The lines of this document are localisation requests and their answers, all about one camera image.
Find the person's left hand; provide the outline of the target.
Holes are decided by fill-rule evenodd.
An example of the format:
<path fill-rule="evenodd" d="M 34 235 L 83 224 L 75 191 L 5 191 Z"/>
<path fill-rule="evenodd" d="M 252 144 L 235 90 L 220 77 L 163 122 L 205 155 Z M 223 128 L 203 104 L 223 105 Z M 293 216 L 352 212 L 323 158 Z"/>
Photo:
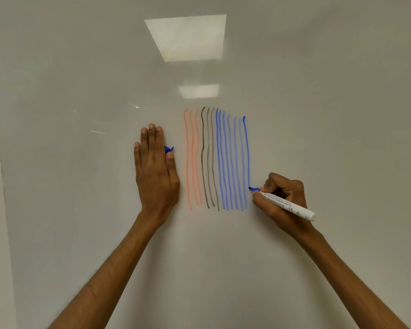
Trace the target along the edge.
<path fill-rule="evenodd" d="M 181 182 L 180 188 L 171 187 L 164 150 L 164 131 L 160 126 L 156 126 L 155 165 L 148 168 L 148 127 L 143 127 L 140 132 L 142 166 L 141 172 L 136 173 L 142 204 L 140 215 L 153 225 L 161 226 L 179 201 Z"/>

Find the person's right hand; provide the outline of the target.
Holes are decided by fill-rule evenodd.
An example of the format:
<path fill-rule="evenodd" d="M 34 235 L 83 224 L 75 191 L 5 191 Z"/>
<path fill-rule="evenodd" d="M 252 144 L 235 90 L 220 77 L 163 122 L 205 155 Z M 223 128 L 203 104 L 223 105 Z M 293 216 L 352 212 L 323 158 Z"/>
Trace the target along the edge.
<path fill-rule="evenodd" d="M 307 208 L 303 183 L 290 180 L 277 173 L 269 173 L 268 179 L 261 187 L 264 193 L 273 193 L 292 203 Z M 312 242 L 318 231 L 312 223 L 278 207 L 278 217 L 271 218 L 273 222 L 301 245 Z"/>

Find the white marker with blue tip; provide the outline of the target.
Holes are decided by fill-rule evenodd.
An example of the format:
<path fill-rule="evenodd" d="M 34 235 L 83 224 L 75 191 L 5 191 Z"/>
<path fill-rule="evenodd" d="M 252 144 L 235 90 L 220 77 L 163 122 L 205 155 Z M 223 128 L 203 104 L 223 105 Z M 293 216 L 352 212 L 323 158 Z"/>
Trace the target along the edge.
<path fill-rule="evenodd" d="M 269 202 L 275 204 L 278 207 L 281 207 L 283 210 L 288 211 L 302 219 L 305 219 L 307 221 L 315 221 L 316 220 L 316 214 L 307 208 L 304 208 L 298 204 L 292 203 L 286 199 L 283 199 L 277 195 L 274 195 L 273 193 L 264 193 L 261 191 L 260 188 L 253 188 L 249 187 L 248 188 L 252 192 L 259 192 L 262 194 L 266 199 L 269 200 Z"/>

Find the person's left forearm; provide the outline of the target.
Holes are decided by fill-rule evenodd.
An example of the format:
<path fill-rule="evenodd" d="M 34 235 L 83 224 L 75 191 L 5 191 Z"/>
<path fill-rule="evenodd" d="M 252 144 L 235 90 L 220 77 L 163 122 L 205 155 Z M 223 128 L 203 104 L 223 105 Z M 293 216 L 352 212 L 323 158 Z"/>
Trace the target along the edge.
<path fill-rule="evenodd" d="M 157 214 L 142 210 L 126 237 L 48 329 L 105 329 L 160 222 Z"/>

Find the person's right forearm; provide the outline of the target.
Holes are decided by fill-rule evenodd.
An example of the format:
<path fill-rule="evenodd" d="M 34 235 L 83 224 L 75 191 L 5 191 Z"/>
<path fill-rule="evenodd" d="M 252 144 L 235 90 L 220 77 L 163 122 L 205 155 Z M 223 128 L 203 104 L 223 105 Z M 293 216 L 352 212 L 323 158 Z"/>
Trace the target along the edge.
<path fill-rule="evenodd" d="M 409 329 L 335 253 L 323 235 L 313 229 L 298 237 L 334 289 L 359 329 Z"/>

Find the white whiteboard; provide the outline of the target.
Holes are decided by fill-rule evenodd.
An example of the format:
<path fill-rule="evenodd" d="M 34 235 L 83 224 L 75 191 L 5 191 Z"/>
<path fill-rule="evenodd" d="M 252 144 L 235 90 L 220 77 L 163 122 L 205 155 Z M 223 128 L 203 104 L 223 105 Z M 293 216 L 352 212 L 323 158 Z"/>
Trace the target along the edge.
<path fill-rule="evenodd" d="M 252 203 L 314 226 L 411 327 L 411 0 L 0 0 L 0 158 L 16 319 L 46 329 L 141 205 L 154 123 L 180 200 L 109 329 L 355 329 Z"/>

